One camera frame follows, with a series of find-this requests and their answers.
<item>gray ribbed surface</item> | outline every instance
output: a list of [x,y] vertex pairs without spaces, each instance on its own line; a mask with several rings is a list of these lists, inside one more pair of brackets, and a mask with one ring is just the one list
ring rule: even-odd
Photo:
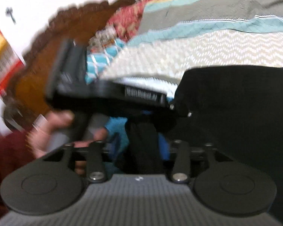
[[114,175],[104,184],[89,186],[73,206],[43,217],[10,212],[0,226],[280,226],[267,213],[231,218],[201,205],[185,185],[164,175]]

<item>round black pad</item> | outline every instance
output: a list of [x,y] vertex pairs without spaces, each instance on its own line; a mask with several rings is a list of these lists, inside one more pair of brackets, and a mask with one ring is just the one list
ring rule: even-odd
[[276,191],[267,174],[238,162],[216,163],[194,183],[194,192],[205,206],[240,217],[266,212]]
[[59,162],[33,162],[8,175],[0,194],[7,207],[26,215],[62,210],[80,197],[79,175]]

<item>red and white box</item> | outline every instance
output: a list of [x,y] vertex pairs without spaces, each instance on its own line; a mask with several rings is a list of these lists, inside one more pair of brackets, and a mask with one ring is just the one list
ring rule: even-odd
[[0,31],[0,96],[6,95],[8,81],[13,74],[24,67],[15,51]]

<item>metal screw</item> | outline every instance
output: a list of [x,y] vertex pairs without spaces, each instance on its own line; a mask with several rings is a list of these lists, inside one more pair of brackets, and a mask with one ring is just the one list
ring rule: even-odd
[[188,176],[184,173],[175,173],[172,178],[177,182],[182,182],[188,179]]
[[92,172],[89,175],[89,178],[91,178],[92,180],[101,180],[105,177],[105,175],[102,172]]
[[16,20],[15,20],[15,18],[14,18],[14,16],[13,16],[13,9],[12,9],[11,7],[6,8],[6,10],[5,10],[5,15],[6,15],[6,16],[10,16],[11,19],[13,20],[13,23],[14,23],[14,24],[16,23]]

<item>patterned quilt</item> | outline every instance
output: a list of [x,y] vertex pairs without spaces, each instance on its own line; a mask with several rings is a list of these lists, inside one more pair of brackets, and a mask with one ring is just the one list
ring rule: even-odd
[[101,78],[142,74],[178,82],[211,65],[283,67],[283,0],[152,0],[137,35]]
[[119,38],[127,42],[137,34],[144,8],[151,1],[161,0],[141,0],[132,6],[121,8],[109,19],[108,25],[114,25]]

